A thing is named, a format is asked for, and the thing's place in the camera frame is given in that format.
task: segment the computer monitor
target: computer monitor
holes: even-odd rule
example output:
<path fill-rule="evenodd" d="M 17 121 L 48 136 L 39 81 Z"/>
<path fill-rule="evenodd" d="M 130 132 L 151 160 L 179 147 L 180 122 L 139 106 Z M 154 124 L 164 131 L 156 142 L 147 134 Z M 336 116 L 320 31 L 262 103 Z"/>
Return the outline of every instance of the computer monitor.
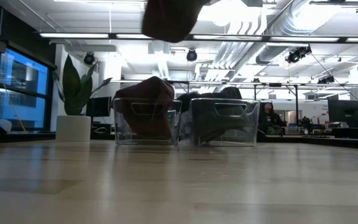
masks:
<path fill-rule="evenodd" d="M 350 128 L 358 128 L 358 101 L 328 100 L 330 122 L 346 122 Z"/>

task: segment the blurry object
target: blurry object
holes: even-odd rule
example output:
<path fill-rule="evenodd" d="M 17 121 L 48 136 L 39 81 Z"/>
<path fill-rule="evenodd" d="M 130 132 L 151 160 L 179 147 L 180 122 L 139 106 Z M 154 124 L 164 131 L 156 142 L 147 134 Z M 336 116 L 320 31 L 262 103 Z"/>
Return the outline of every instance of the blurry object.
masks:
<path fill-rule="evenodd" d="M 195 49 L 190 49 L 186 57 L 188 62 L 194 62 L 197 60 L 197 53 Z"/>
<path fill-rule="evenodd" d="M 94 53 L 93 52 L 86 53 L 86 56 L 84 58 L 84 63 L 87 65 L 93 65 L 93 63 L 94 63 Z"/>
<path fill-rule="evenodd" d="M 197 22 L 201 8 L 209 0 L 148 0 L 142 34 L 171 43 L 185 39 Z"/>

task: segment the table surface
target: table surface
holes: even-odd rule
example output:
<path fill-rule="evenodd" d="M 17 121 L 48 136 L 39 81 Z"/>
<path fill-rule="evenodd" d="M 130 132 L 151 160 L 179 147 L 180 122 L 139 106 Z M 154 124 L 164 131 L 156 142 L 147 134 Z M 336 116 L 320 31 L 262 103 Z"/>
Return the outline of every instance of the table surface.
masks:
<path fill-rule="evenodd" d="M 358 224 L 358 150 L 0 144 L 0 223 Z"/>

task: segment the track light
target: track light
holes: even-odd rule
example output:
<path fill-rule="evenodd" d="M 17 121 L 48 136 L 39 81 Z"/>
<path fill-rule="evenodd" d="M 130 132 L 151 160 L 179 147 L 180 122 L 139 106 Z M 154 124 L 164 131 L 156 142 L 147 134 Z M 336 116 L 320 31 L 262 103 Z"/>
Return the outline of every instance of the track light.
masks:
<path fill-rule="evenodd" d="M 197 53 L 195 49 L 190 49 L 186 57 L 188 62 L 194 62 L 197 60 Z"/>
<path fill-rule="evenodd" d="M 297 63 L 299 60 L 306 57 L 306 55 L 311 53 L 310 45 L 307 47 L 298 47 L 295 51 L 290 52 L 288 57 L 285 58 L 285 61 L 288 63 Z"/>
<path fill-rule="evenodd" d="M 86 56 L 84 58 L 84 63 L 87 65 L 93 65 L 94 61 L 95 61 L 94 53 L 93 52 L 86 53 Z"/>
<path fill-rule="evenodd" d="M 326 78 L 322 78 L 322 79 L 319 79 L 317 84 L 329 84 L 329 83 L 334 83 L 335 82 L 335 78 L 333 75 L 329 75 L 328 77 Z"/>

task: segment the pipe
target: pipe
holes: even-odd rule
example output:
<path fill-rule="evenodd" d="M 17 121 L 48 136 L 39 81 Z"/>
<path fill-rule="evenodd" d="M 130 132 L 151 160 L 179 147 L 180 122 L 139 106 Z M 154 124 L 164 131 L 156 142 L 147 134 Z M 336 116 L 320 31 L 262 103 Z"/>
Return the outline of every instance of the pipe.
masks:
<path fill-rule="evenodd" d="M 276 21 L 274 23 L 269 23 L 269 27 L 265 31 L 265 34 L 309 35 L 317 28 L 321 27 L 336 13 L 335 10 L 327 12 L 324 11 L 320 13 L 320 16 L 317 19 L 312 19 L 311 16 L 314 14 L 310 13 L 310 11 L 313 10 L 313 6 L 309 5 L 310 1 L 311 0 L 294 0 L 290 2 L 284 11 L 281 12 L 281 16 L 275 19 Z M 237 66 L 236 70 L 240 70 L 240 67 L 244 66 L 252 58 L 255 58 L 255 63 L 265 65 L 269 64 L 275 57 L 279 56 L 282 52 L 287 50 L 287 48 L 288 47 L 254 44 L 249 49 L 248 54 L 245 55 L 245 57 L 241 60 L 241 63 Z M 252 52 L 257 52 L 257 56 L 255 57 L 255 54 L 250 54 Z"/>

